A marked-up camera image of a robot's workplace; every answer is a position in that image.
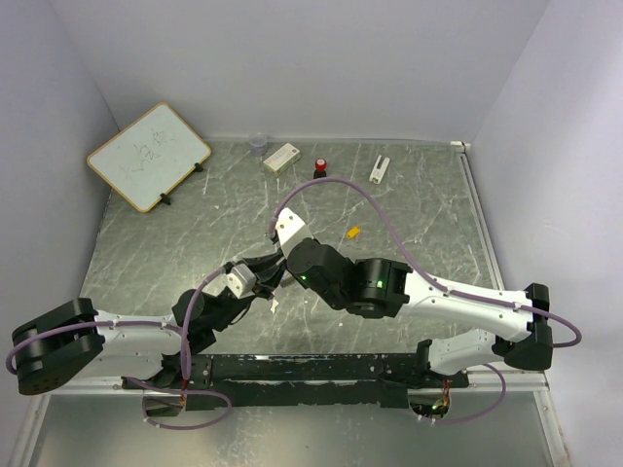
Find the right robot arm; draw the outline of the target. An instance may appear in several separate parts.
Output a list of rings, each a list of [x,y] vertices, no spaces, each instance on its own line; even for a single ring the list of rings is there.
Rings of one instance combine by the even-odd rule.
[[[524,371],[544,371],[553,359],[552,330],[530,310],[527,291],[499,291],[458,282],[426,281],[405,263],[353,261],[312,237],[281,246],[287,271],[335,310],[364,319],[427,316],[467,326],[467,332],[420,345],[415,380],[436,385],[468,367],[501,361]]]

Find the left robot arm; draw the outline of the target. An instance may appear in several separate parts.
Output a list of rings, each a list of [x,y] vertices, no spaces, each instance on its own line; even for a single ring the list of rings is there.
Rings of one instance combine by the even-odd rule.
[[[97,377],[134,377],[160,388],[176,384],[194,355],[242,318],[257,299],[272,298],[285,272],[281,252],[243,258],[211,273],[225,278],[222,291],[184,292],[171,312],[130,316],[77,298],[17,327],[6,360],[22,395],[39,395],[66,383]]]

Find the yellow key tag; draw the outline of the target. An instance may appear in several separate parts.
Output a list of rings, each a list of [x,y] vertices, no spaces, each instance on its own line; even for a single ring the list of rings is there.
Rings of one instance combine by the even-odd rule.
[[[359,236],[359,234],[361,233],[361,228],[358,226],[353,226],[351,229],[349,229],[346,234],[345,234],[345,238],[346,239],[355,239]]]

